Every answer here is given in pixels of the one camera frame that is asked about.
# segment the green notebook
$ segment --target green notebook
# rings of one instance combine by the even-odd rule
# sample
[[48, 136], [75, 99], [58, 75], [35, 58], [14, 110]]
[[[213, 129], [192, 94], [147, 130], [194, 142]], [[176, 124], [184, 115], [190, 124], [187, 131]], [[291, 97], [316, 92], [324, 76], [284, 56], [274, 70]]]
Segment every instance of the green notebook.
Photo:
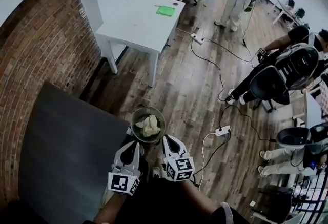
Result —
[[171, 17], [175, 12], [175, 8], [169, 6], [160, 6], [157, 10], [158, 14], [166, 15]]

